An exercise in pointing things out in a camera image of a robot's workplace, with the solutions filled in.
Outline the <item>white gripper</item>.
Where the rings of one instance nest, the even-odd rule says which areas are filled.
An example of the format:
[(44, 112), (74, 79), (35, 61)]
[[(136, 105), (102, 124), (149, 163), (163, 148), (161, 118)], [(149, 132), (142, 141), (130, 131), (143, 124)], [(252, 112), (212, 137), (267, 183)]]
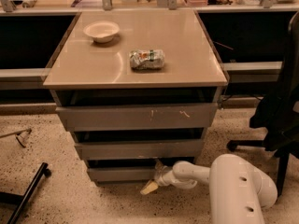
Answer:
[(151, 192), (155, 191), (157, 188), (160, 187), (166, 187), (173, 184), (173, 181), (175, 180), (173, 170), (171, 167), (164, 166), (163, 163), (159, 160), (155, 160), (155, 176), (154, 180), (150, 180), (142, 190), (140, 190), (140, 193), (142, 195), (150, 194)]

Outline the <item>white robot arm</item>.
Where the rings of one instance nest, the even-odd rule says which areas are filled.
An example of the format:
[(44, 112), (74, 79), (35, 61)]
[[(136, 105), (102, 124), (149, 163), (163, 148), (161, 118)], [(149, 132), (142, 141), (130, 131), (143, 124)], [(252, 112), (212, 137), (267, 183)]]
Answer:
[(265, 224), (263, 210), (278, 198), (272, 178), (234, 154), (220, 155), (209, 167), (187, 161), (168, 167), (158, 161), (141, 193), (169, 185), (192, 189), (199, 182), (209, 186), (212, 224)]

